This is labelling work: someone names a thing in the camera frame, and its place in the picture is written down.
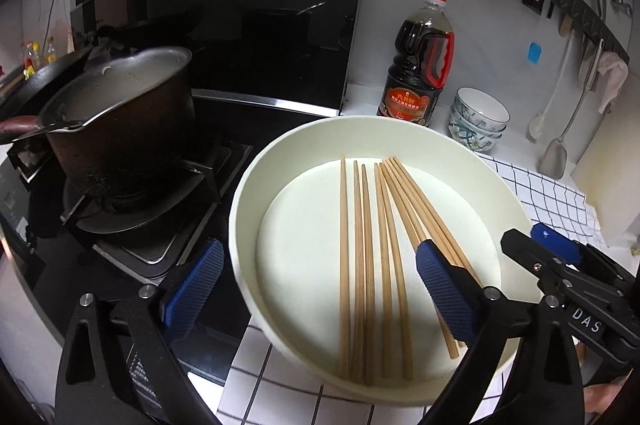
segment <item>gas stove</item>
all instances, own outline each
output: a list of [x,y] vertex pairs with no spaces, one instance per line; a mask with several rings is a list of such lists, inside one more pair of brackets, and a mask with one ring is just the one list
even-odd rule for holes
[[157,188],[126,199],[81,195],[68,180],[63,188],[63,225],[88,234],[92,248],[142,283],[159,284],[169,269],[190,257],[221,197],[252,147],[198,131],[190,151]]
[[83,199],[46,148],[14,145],[0,165],[0,223],[59,337],[82,294],[132,296],[218,239],[223,272],[194,328],[173,349],[185,369],[223,384],[250,318],[228,256],[233,193],[261,149],[320,116],[215,96],[194,94],[197,129],[178,166],[157,189],[127,199]]
[[[200,128],[188,152],[152,186],[127,198],[107,199],[82,195],[69,179],[53,172],[57,161],[43,147],[46,145],[36,142],[30,150],[16,146],[10,151],[10,163],[30,194],[29,213],[15,225],[19,231],[22,223],[30,253],[37,249],[38,238],[68,231],[130,277],[156,285],[172,266],[189,259],[252,150],[251,145]],[[2,172],[4,181],[15,177],[8,167]],[[49,194],[52,175],[57,176],[58,189],[63,182],[59,214],[60,204],[46,202],[50,199],[42,199],[38,192],[40,184],[46,182]],[[19,193],[20,185],[14,184],[10,190],[14,191],[12,199],[24,197]],[[49,228],[43,231],[38,224],[25,227],[24,221],[32,217],[48,220]],[[60,228],[52,231],[51,226]]]

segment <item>black glass backsplash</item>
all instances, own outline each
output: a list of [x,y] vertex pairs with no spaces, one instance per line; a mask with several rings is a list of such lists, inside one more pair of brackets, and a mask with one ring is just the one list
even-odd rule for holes
[[192,87],[339,108],[357,5],[358,0],[90,0],[71,17],[78,37],[97,30],[100,42],[108,37],[120,46],[188,47]]

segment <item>screw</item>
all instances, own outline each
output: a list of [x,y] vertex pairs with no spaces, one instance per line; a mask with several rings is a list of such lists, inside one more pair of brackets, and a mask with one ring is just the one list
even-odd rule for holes
[[497,300],[500,298],[500,290],[498,290],[498,288],[494,288],[493,286],[488,286],[484,288],[484,296],[489,300]]
[[84,307],[91,305],[93,301],[94,301],[93,293],[85,293],[80,297],[80,305]]
[[560,301],[555,295],[547,295],[545,297],[545,302],[550,308],[557,308],[560,305]]
[[141,299],[150,299],[156,293],[156,287],[153,284],[145,284],[138,290],[138,296]]

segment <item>white towel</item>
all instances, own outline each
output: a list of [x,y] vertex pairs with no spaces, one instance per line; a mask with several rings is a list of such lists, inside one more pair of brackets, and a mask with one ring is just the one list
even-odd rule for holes
[[602,74],[607,81],[602,93],[600,108],[598,109],[599,113],[602,114],[607,108],[607,105],[609,105],[609,103],[612,100],[615,100],[618,96],[622,85],[625,83],[629,70],[622,58],[620,58],[616,53],[607,51],[602,53],[602,56],[600,57],[600,61],[598,62],[598,72]]

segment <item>checkered cloth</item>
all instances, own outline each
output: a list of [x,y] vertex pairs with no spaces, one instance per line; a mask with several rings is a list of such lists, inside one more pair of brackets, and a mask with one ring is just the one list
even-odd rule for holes
[[[536,172],[478,154],[518,196],[527,214],[570,239],[606,249],[584,194]],[[510,368],[493,379],[472,421],[491,414]],[[293,365],[249,323],[226,379],[217,417],[225,425],[415,425],[428,407],[395,408],[354,400]]]

